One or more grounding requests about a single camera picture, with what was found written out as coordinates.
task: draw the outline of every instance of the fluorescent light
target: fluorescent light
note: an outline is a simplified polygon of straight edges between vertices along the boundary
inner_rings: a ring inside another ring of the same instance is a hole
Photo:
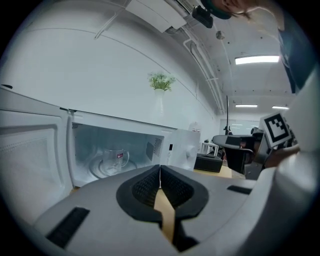
[[[289,108],[287,106],[273,106],[273,109],[278,109],[278,110],[288,110]]]
[[[235,105],[236,108],[256,108],[258,105]]]
[[[279,61],[279,56],[250,56],[235,58],[235,64],[248,64],[248,63],[275,63]]]

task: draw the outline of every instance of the black tissue box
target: black tissue box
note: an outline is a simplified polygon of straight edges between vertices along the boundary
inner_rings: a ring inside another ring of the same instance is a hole
[[[219,173],[223,161],[212,154],[197,154],[194,169]]]

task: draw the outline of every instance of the person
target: person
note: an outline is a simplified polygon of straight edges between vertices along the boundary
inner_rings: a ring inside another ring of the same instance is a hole
[[[231,17],[245,17],[250,20],[250,12],[256,9],[271,13],[277,23],[281,60],[291,91],[297,94],[302,89],[318,62],[318,55],[304,31],[288,12],[272,0],[202,0],[201,2],[211,14],[223,20]],[[275,150],[269,156],[265,167],[275,167],[283,159],[299,151],[299,145]]]

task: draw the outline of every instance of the glass cup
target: glass cup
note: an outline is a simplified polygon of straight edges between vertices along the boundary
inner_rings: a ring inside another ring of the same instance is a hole
[[[127,155],[127,159],[123,163],[124,154]],[[104,175],[112,176],[121,172],[122,167],[124,167],[129,161],[129,151],[126,150],[109,150],[105,149],[103,151],[101,172]]]

